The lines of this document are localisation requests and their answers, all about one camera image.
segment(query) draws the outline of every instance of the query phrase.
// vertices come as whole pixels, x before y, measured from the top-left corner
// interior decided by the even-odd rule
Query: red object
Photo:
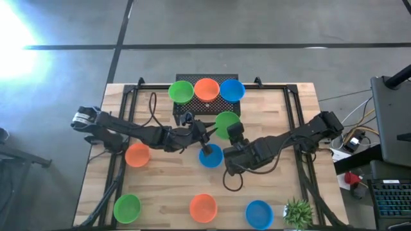
[[[344,175],[344,181],[349,184],[353,185],[355,183],[361,182],[361,179],[359,176],[352,174],[352,173],[345,173]]]

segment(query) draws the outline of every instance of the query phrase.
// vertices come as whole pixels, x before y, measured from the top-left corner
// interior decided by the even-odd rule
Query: wooden tabletop
[[[296,83],[299,90],[304,120],[309,121],[320,112],[314,84]],[[124,84],[108,84],[103,99],[102,110],[118,116]],[[172,116],[173,103],[166,90],[155,90],[158,97],[156,117],[164,125],[176,127]],[[150,117],[148,99],[152,90],[139,90],[134,122],[142,124]],[[292,101],[296,126],[297,113]],[[247,90],[241,100],[241,122],[244,124],[244,137],[250,141],[267,135],[279,135],[290,130],[284,94],[281,90]],[[212,122],[215,115],[198,115],[196,119]],[[229,141],[217,136],[211,137],[211,144],[221,148],[230,146]],[[127,166],[123,194],[135,194],[142,203],[140,217],[128,225],[119,224],[118,228],[159,229],[159,228],[251,228],[245,220],[245,208],[252,200],[264,200],[274,210],[275,220],[270,228],[289,228],[283,223],[283,209],[287,200],[301,199],[301,190],[293,149],[286,148],[281,154],[275,171],[267,175],[244,173],[244,187],[239,192],[230,192],[223,187],[222,175],[225,166],[206,169],[198,161],[201,146],[189,146],[183,154],[165,153],[162,150],[150,150],[151,159],[145,167]],[[95,146],[91,155],[103,151],[102,146]],[[84,183],[74,224],[79,225],[92,212],[103,195],[110,155],[104,154],[91,161],[85,173]],[[271,168],[271,163],[259,169]],[[317,152],[314,162],[320,194],[337,215],[348,224],[344,203],[337,182],[333,161],[327,151]],[[227,185],[235,188],[240,183],[238,176],[227,177]],[[210,223],[195,222],[189,215],[189,203],[196,194],[212,195],[218,204],[217,216]],[[106,223],[109,224],[114,196],[109,203]]]

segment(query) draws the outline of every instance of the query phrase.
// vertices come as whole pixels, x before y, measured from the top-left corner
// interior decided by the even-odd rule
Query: wire bundle
[[[373,133],[373,134],[375,134],[375,135],[377,135],[377,136],[380,136],[380,134],[379,134],[376,130],[374,130],[374,129],[368,127],[368,126],[365,126],[367,123],[370,123],[372,120],[376,119],[376,116],[374,116],[372,119],[370,119],[370,120],[368,120],[368,121],[366,121],[366,122],[363,123],[363,121],[364,121],[364,119],[365,119],[366,117],[368,117],[368,116],[371,115],[373,112],[375,112],[375,109],[372,109],[372,110],[370,110],[369,112],[366,113],[366,111],[367,111],[367,104],[368,104],[368,102],[370,102],[371,99],[372,99],[372,97],[369,98],[368,100],[364,101],[364,102],[363,102],[362,104],[360,104],[358,107],[356,107],[356,108],[355,108],[350,114],[348,114],[347,117],[341,122],[341,123],[343,124],[343,123],[345,122],[345,120],[348,119],[348,117],[350,117],[350,116],[351,116],[355,111],[357,111],[360,107],[362,107],[363,105],[365,105],[365,106],[364,106],[364,110],[363,110],[363,114],[362,114],[362,118],[361,118],[357,123],[355,123],[355,124],[350,124],[350,125],[345,125],[345,126],[344,126],[345,128],[354,126],[354,128],[350,129],[345,135],[341,135],[341,141],[342,141],[342,142],[341,142],[341,145],[340,145],[338,148],[334,147],[334,141],[335,141],[335,139],[334,139],[334,140],[331,142],[331,147],[333,147],[333,148],[335,148],[335,149],[337,149],[337,150],[341,149],[345,144],[347,144],[347,143],[351,140],[351,138],[353,137],[355,131],[357,131],[357,130],[361,130],[361,131],[364,131],[364,132],[371,132],[371,133]],[[365,138],[369,141],[369,143],[366,144],[366,145],[368,145],[369,148],[370,148],[371,145],[373,145],[373,144],[378,144],[378,143],[371,143],[370,138],[368,138],[367,136],[365,136]]]

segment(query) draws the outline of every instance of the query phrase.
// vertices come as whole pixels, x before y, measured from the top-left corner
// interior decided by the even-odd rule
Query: potted plant
[[[288,200],[283,212],[284,222],[294,226],[297,230],[303,230],[313,223],[313,211],[305,200]]]

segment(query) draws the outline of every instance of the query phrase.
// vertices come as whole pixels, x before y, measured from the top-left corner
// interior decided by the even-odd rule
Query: gray floor
[[[21,37],[27,45],[75,45],[115,44],[127,0],[6,3],[5,10],[15,15],[8,22],[22,31],[8,28],[12,38]],[[408,42],[410,21],[400,0],[143,0],[133,5],[124,43]],[[8,145],[53,159],[49,169],[31,169],[7,230],[71,226],[90,147],[69,124],[80,105],[101,104],[113,54],[0,53],[5,64],[0,127],[12,135]],[[114,82],[144,77],[148,83],[169,83],[176,73],[238,73],[241,81],[260,76],[269,82],[314,82],[324,99],[369,89],[370,77],[394,74],[410,60],[411,48],[122,51]],[[320,105],[343,119],[370,96],[366,92]],[[369,203],[343,195],[350,223],[373,227],[366,215],[372,212]]]

